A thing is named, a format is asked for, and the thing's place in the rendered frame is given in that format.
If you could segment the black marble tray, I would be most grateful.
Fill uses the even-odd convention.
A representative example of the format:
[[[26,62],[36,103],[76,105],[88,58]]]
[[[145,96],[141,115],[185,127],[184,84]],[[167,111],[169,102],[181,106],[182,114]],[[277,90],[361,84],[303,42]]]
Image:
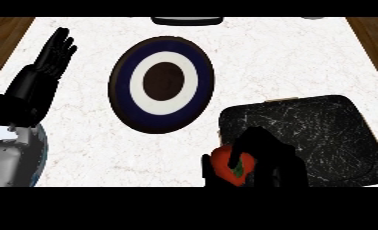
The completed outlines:
[[[308,167],[313,187],[378,184],[378,140],[365,118],[343,95],[288,99],[226,108],[220,135],[231,143],[250,127],[263,127]]]

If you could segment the red bell pepper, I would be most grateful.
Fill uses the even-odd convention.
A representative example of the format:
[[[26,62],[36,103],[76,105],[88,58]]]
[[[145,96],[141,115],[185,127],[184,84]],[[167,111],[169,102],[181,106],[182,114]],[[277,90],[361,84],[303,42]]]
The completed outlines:
[[[240,162],[235,168],[229,167],[229,159],[232,154],[232,146],[223,145],[212,152],[212,165],[216,175],[226,180],[237,187],[247,182],[247,176],[254,171],[256,160],[254,157],[243,152]]]

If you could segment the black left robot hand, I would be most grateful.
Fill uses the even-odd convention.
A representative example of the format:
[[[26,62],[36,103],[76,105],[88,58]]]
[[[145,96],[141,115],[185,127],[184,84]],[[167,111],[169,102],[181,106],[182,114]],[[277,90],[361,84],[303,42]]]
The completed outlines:
[[[40,123],[76,51],[70,29],[60,27],[36,62],[23,68],[6,93],[0,94],[0,126],[34,127]]]

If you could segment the dark appliance with pale top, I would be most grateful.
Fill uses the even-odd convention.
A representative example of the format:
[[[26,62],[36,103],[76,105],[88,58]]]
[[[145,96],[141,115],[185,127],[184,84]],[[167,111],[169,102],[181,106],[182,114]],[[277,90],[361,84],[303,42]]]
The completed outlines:
[[[207,26],[219,25],[223,22],[222,17],[185,17],[185,18],[163,18],[154,17],[153,22],[158,25],[170,26]]]

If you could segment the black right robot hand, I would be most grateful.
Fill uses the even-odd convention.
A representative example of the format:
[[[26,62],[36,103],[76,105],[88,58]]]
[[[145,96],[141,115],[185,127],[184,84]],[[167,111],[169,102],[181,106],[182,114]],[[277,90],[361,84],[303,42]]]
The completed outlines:
[[[296,155],[296,148],[282,143],[263,127],[250,127],[237,138],[235,143],[223,145],[232,146],[231,168],[237,167],[243,152],[254,157],[254,171],[247,176],[247,182],[249,178],[253,178],[253,186],[256,188],[309,187],[306,164],[303,159]],[[206,187],[237,187],[216,175],[212,165],[212,154],[203,155],[201,163]]]

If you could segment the blue and white round plate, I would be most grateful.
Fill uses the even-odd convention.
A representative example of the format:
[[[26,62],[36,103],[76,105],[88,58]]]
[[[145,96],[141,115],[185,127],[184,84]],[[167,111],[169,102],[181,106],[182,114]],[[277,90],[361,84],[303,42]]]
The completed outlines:
[[[161,36],[123,54],[110,76],[108,97],[123,123],[148,134],[182,129],[201,115],[213,96],[210,58],[189,40]]]

